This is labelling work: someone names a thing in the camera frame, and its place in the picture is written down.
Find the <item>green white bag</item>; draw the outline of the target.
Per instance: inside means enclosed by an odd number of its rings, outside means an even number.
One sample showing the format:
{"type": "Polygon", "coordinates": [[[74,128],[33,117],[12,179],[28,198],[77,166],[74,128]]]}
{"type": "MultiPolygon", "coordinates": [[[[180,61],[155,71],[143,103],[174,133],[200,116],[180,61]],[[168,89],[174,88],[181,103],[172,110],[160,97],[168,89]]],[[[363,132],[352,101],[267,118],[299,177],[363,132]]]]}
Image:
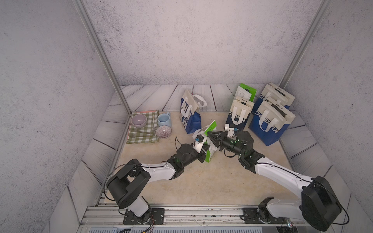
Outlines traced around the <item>green white bag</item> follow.
{"type": "Polygon", "coordinates": [[[257,90],[255,88],[241,83],[236,90],[235,99],[242,98],[254,102],[256,93],[257,90]]]}
{"type": "Polygon", "coordinates": [[[207,137],[207,143],[208,143],[208,145],[210,145],[209,152],[208,152],[208,154],[206,156],[206,160],[205,160],[205,162],[208,162],[208,163],[210,163],[210,161],[212,159],[212,156],[215,153],[215,151],[217,150],[217,148],[214,146],[214,144],[211,142],[211,140],[207,136],[207,132],[209,132],[209,131],[216,131],[216,128],[217,128],[217,123],[214,120],[208,126],[205,126],[205,127],[201,128],[199,130],[196,130],[193,133],[193,136],[192,136],[192,137],[194,137],[196,135],[202,135],[202,134],[206,135],[206,137],[207,137]]]}

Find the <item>navy beige bag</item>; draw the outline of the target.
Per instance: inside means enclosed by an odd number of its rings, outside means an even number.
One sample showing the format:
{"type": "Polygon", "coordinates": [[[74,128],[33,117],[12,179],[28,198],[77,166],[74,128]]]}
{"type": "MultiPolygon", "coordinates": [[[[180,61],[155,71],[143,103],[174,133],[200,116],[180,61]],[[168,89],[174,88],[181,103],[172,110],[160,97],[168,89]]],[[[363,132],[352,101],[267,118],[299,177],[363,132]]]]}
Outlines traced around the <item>navy beige bag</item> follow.
{"type": "Polygon", "coordinates": [[[241,97],[234,98],[226,124],[228,124],[230,128],[237,128],[238,131],[243,131],[253,107],[254,103],[249,100],[241,97]]]}

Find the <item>blue beige takeout bag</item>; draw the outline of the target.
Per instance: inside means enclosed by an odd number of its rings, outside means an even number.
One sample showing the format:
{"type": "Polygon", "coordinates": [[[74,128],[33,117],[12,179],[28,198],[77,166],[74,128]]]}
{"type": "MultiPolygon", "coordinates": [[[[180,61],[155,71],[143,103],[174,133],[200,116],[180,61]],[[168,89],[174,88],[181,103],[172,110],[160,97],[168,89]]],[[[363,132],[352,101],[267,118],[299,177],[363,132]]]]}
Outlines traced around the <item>blue beige takeout bag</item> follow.
{"type": "Polygon", "coordinates": [[[254,103],[252,113],[255,113],[258,110],[263,101],[275,102],[286,109],[289,109],[294,100],[295,97],[292,94],[288,93],[274,83],[269,83],[264,87],[263,91],[260,93],[258,99],[254,103]]]}

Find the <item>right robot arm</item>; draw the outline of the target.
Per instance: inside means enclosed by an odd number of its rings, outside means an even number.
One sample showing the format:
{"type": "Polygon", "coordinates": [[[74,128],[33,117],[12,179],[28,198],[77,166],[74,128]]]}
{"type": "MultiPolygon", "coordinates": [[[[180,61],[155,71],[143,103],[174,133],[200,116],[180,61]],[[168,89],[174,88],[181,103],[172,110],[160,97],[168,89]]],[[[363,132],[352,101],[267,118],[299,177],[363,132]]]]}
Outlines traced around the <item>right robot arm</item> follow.
{"type": "Polygon", "coordinates": [[[227,131],[212,131],[207,136],[220,151],[237,155],[245,169],[276,182],[298,197],[296,201],[267,197],[257,210],[262,223],[282,217],[294,218],[325,232],[344,211],[327,179],[302,175],[273,162],[254,150],[254,140],[248,131],[238,132],[234,139],[229,138],[227,131]]]}

